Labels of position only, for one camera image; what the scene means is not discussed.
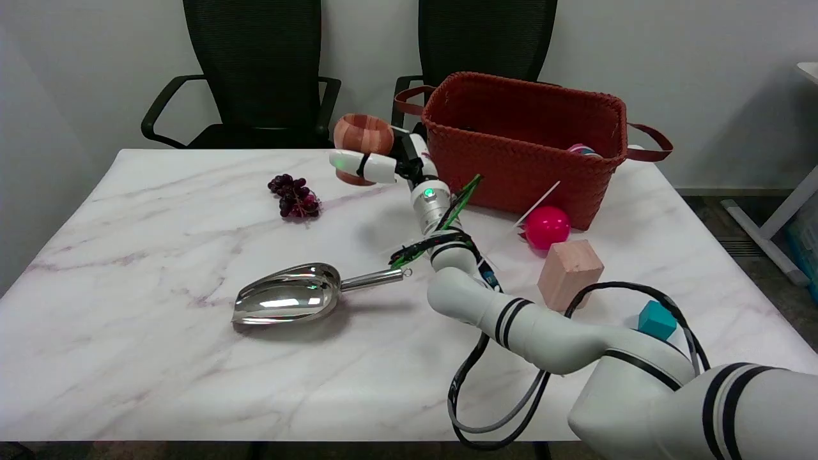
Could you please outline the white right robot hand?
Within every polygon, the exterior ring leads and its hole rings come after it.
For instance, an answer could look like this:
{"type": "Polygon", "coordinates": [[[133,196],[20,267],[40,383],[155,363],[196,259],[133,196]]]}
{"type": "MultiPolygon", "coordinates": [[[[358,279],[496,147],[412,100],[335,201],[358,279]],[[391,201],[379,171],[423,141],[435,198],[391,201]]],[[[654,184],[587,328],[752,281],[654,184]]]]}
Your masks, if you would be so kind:
{"type": "Polygon", "coordinates": [[[421,128],[409,132],[394,127],[392,133],[396,135],[395,143],[386,155],[330,149],[329,163],[336,170],[336,177],[356,186],[394,184],[403,178],[411,190],[424,181],[438,180],[438,170],[426,143],[426,131],[421,128]]]}

